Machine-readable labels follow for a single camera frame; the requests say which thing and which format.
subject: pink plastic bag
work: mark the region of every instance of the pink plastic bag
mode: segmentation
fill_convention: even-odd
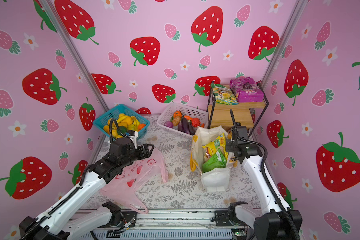
[[[134,164],[125,167],[121,175],[117,175],[100,190],[100,194],[138,213],[147,214],[147,207],[137,198],[135,192],[159,173],[163,181],[167,182],[168,171],[165,168],[164,156],[155,148],[149,158],[135,161]],[[136,209],[134,205],[143,207],[144,211]]]

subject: floral tablecloth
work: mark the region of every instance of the floral tablecloth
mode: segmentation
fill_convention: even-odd
[[[200,173],[190,170],[191,140],[159,127],[156,123],[158,115],[146,118],[150,121],[148,132],[137,143],[154,144],[163,153],[169,173],[167,183],[163,183],[161,176],[156,175],[136,192],[148,209],[217,209],[227,208],[236,201],[246,201],[254,207],[260,207],[252,181],[240,164],[231,169],[229,191],[202,192]],[[96,160],[108,152],[108,141],[109,138],[106,138]],[[107,201],[112,199],[97,192],[81,209],[97,209]]]

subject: pink wall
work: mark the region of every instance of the pink wall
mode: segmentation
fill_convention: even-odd
[[[55,0],[55,6],[90,72],[106,75],[108,77],[103,77],[115,82],[116,90],[119,91],[102,95],[108,106],[112,108],[116,103],[124,103],[134,110],[141,107],[149,108],[152,113],[161,113],[167,107],[167,104],[163,103],[165,98],[161,95],[156,98],[153,94],[152,87],[155,84],[167,86],[167,90],[175,92],[174,102],[180,103],[183,96],[187,95],[189,96],[187,104],[206,109],[207,97],[199,95],[195,90],[195,82],[198,78],[217,76],[222,82],[228,83],[238,73],[244,73],[246,76],[260,80],[268,62],[265,58],[261,60],[251,58],[258,54],[259,45],[262,48],[265,46],[270,48],[272,42],[274,42],[273,46],[276,45],[277,41],[270,38],[273,36],[272,31],[276,32],[274,39],[276,35],[281,35],[295,3],[294,0],[281,2],[279,0],[276,2],[230,0],[229,4],[218,0],[136,0],[131,5],[121,6],[120,1],[114,0],[109,1],[110,5],[105,0],[74,0],[73,2],[74,5],[68,0]],[[212,6],[215,7],[205,14],[206,20],[203,20],[203,17],[197,19]],[[236,21],[243,20],[244,25],[237,23],[236,26],[236,18]],[[94,30],[92,28],[91,32],[85,30],[85,33],[77,36],[80,31],[77,26],[81,24],[86,29],[94,26],[95,32],[92,32]],[[269,40],[265,43],[258,42],[256,47],[251,46],[250,58],[248,51],[252,35],[261,26],[270,28]],[[205,32],[208,31],[206,40],[210,42],[197,39],[198,42],[203,43],[200,47],[201,52],[198,52],[200,43],[193,39],[191,29],[197,37],[198,33],[203,32],[204,27],[206,27]],[[179,39],[174,36],[176,31],[179,31]],[[133,41],[142,37],[155,39],[144,38],[137,42]],[[154,43],[149,53],[149,47],[144,47],[144,41],[147,45]],[[143,60],[148,65],[142,65],[136,61],[136,66],[134,66],[136,58],[131,54],[131,43],[136,55],[138,54],[136,51],[143,52],[143,56],[146,55]],[[109,52],[113,53],[112,61],[109,60]],[[199,64],[204,56],[209,56],[210,64],[205,65],[207,68],[201,70]],[[188,66],[187,70],[182,70],[184,65]],[[99,86],[100,90],[104,90],[103,93],[109,93],[106,87],[103,87],[104,83],[99,83]],[[137,100],[134,102],[130,101],[129,96],[133,92],[137,95]]]
[[[280,58],[265,89],[269,109],[259,123],[263,128],[259,138],[269,151],[275,182],[288,188],[289,194],[281,191],[302,214],[302,239],[360,239],[360,65],[352,67],[360,62],[360,1],[347,3],[307,4],[288,42],[292,52]],[[326,37],[328,30],[322,32],[319,41],[325,40],[325,45],[317,51],[317,34],[326,22],[330,35]],[[295,60],[301,61],[307,74],[302,65],[292,64]],[[273,80],[277,81],[274,95]],[[293,106],[290,87],[294,83],[302,87],[305,81],[306,88]],[[284,109],[276,114],[280,103]],[[289,136],[281,145],[282,136],[275,138],[273,132],[280,132],[280,123],[284,136]],[[339,132],[343,148],[338,146]]]
[[[96,146],[101,135],[96,127],[90,131],[83,128],[79,109],[87,102],[86,97],[97,116],[102,114],[102,108],[85,80],[78,81],[79,70],[60,36],[45,22],[42,30],[41,22],[32,1],[0,1],[0,30],[9,35],[3,37],[5,33],[0,32],[0,89],[5,90],[0,91],[0,108],[6,108],[0,111],[7,113],[0,117],[0,178],[10,177],[0,181],[0,239],[18,239],[21,220],[27,216],[35,217],[73,187],[68,170],[73,173],[79,161],[89,160],[92,154],[89,148]],[[10,53],[9,47],[17,48],[12,41],[17,42],[20,53]],[[58,49],[64,54],[60,61],[65,69],[56,60]],[[37,74],[29,75],[42,68],[49,71],[39,70]],[[49,88],[51,72],[60,86],[67,89],[67,92],[61,90],[59,101],[56,101],[56,92]],[[26,92],[40,101],[24,92],[23,83]],[[69,111],[73,120],[67,115],[67,103],[74,109],[74,115],[72,110]],[[58,123],[58,129],[54,131],[56,126],[50,121],[45,132],[40,125],[50,119]],[[65,140],[68,134],[73,136],[71,143]],[[90,146],[87,145],[88,138],[93,142]],[[67,159],[60,157],[64,152]]]

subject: blue plastic basket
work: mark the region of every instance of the blue plastic basket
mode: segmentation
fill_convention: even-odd
[[[117,120],[119,118],[120,113],[124,113],[125,115],[128,115],[128,116],[135,116],[139,120],[140,123],[144,123],[145,127],[143,127],[143,129],[141,129],[139,131],[139,136],[137,137],[137,139],[144,137],[144,135],[147,133],[147,130],[148,130],[149,121],[146,118],[144,118],[143,116],[141,116],[140,114],[136,113],[132,109],[125,106],[124,104],[119,104],[116,107],[110,109],[109,111],[107,111],[106,113],[104,113],[103,115],[101,115],[100,117],[95,119],[93,124],[95,124],[95,126],[98,129],[100,129],[105,135],[109,136],[109,132],[105,132],[103,127],[105,125],[107,125],[108,120],[110,118],[115,118]]]

